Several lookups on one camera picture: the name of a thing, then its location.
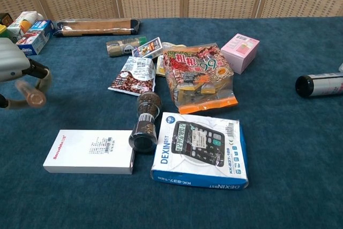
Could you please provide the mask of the blue white calculator box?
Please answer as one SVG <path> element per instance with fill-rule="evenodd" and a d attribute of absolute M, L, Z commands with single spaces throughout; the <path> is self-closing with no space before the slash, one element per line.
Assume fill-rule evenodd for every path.
<path fill-rule="evenodd" d="M 151 177 L 182 186 L 246 188 L 248 162 L 240 122 L 164 112 Z"/>

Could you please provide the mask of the pale small sachet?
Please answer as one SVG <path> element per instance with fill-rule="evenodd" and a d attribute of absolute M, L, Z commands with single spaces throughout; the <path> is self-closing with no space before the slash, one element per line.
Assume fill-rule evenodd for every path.
<path fill-rule="evenodd" d="M 170 42 L 162 42 L 163 50 L 173 48 L 173 47 L 185 47 L 185 45 L 176 45 Z"/>

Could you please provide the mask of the orange grain snack bag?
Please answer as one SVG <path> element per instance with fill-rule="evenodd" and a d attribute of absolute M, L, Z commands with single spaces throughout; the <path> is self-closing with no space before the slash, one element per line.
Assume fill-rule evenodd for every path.
<path fill-rule="evenodd" d="M 163 67 L 180 114 L 238 104 L 234 72 L 216 43 L 168 47 L 163 50 Z"/>

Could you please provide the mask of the pink cardboard box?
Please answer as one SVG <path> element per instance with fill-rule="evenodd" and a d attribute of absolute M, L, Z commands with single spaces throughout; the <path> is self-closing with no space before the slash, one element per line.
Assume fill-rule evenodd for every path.
<path fill-rule="evenodd" d="M 237 33 L 221 52 L 235 73 L 242 74 L 257 54 L 260 41 Z"/>

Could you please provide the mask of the black spray can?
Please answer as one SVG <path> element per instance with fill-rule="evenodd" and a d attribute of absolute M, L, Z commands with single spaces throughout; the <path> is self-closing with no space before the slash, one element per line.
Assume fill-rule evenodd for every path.
<path fill-rule="evenodd" d="M 343 72 L 299 76 L 295 90 L 304 98 L 343 94 Z"/>

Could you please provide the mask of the blue tablecloth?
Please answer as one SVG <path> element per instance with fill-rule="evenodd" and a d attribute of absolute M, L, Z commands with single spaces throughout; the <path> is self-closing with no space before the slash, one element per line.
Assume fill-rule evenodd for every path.
<path fill-rule="evenodd" d="M 248 156 L 244 190 L 156 182 L 154 156 L 132 175 L 53 174 L 43 162 L 61 129 L 130 130 L 136 98 L 108 90 L 125 63 L 109 36 L 51 38 L 35 59 L 53 82 L 38 109 L 0 109 L 0 229 L 343 229 L 343 95 L 301 98 L 298 76 L 343 63 L 343 17 L 145 19 L 148 39 L 223 46 L 259 40 L 234 77 L 238 105 L 207 112 L 239 120 Z"/>

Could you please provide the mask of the wooden rolling pin in package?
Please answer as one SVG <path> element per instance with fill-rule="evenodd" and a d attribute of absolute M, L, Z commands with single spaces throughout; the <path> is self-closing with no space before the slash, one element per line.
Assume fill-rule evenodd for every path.
<path fill-rule="evenodd" d="M 57 21 L 56 37 L 94 36 L 94 35 L 136 35 L 140 19 L 68 19 Z"/>

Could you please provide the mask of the dark pepper grinder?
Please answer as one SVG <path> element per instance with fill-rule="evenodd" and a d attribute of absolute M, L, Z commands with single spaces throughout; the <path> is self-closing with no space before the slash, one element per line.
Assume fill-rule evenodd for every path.
<path fill-rule="evenodd" d="M 162 107 L 160 97 L 154 92 L 144 92 L 137 99 L 138 121 L 129 136 L 129 144 L 134 151 L 151 152 L 158 143 L 155 120 Z"/>

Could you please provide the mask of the blue white carton box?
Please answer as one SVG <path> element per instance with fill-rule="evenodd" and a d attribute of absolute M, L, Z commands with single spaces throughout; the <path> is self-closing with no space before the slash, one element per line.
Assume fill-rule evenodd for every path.
<path fill-rule="evenodd" d="M 38 20 L 19 39 L 16 45 L 26 56 L 38 55 L 54 32 L 51 20 Z"/>

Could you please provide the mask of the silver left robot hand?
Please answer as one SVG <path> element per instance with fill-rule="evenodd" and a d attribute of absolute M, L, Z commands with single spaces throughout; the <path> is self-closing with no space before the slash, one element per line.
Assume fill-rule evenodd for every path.
<path fill-rule="evenodd" d="M 52 74 L 47 66 L 26 57 L 10 39 L 0 38 L 0 83 L 11 80 L 26 81 L 45 94 L 50 88 Z M 19 100 L 0 94 L 0 108 L 22 109 L 14 106 L 16 101 Z"/>

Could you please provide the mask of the yellow small sachet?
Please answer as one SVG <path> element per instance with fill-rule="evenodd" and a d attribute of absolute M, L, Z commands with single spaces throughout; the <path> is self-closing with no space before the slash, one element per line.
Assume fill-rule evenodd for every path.
<path fill-rule="evenodd" d="M 158 56 L 157 63 L 156 63 L 156 74 L 158 76 L 165 77 L 165 69 L 163 65 L 163 55 Z"/>

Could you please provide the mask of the playing card box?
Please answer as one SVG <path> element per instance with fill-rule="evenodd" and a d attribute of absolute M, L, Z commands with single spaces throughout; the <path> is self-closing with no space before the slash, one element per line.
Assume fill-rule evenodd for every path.
<path fill-rule="evenodd" d="M 135 48 L 132 51 L 133 57 L 154 59 L 163 54 L 163 47 L 159 37 Z"/>

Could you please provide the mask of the white flat Snowhite box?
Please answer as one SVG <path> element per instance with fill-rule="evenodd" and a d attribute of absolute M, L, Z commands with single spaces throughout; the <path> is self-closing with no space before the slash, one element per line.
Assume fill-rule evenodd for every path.
<path fill-rule="evenodd" d="M 60 130 L 44 163 L 49 173 L 132 174 L 130 130 Z"/>

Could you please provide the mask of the white orange juice carton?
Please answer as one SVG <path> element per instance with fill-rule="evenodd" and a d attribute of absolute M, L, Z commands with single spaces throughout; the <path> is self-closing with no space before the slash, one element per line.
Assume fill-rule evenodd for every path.
<path fill-rule="evenodd" d="M 37 17 L 38 13 L 36 11 L 24 11 L 7 29 L 12 36 L 22 36 L 34 24 Z"/>

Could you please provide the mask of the green container with yellow lid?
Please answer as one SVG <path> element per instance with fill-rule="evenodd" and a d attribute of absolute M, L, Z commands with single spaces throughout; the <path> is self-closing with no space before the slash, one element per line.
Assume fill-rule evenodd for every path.
<path fill-rule="evenodd" d="M 0 38 L 8 38 L 13 41 L 13 36 L 11 32 L 5 25 L 0 24 Z"/>

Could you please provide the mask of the white coffee bean bag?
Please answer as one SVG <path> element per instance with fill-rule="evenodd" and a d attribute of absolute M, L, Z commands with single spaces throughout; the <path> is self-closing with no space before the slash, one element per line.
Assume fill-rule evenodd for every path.
<path fill-rule="evenodd" d="M 154 92 L 155 66 L 151 58 L 128 57 L 108 90 L 139 96 Z"/>

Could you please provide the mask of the toothpick tube with green cap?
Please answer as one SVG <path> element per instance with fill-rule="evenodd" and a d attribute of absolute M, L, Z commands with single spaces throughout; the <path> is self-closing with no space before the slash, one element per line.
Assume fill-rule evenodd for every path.
<path fill-rule="evenodd" d="M 109 41 L 106 43 L 106 47 L 109 57 L 119 57 L 131 55 L 135 48 L 138 48 L 146 42 L 146 37 L 140 36 L 137 38 Z"/>

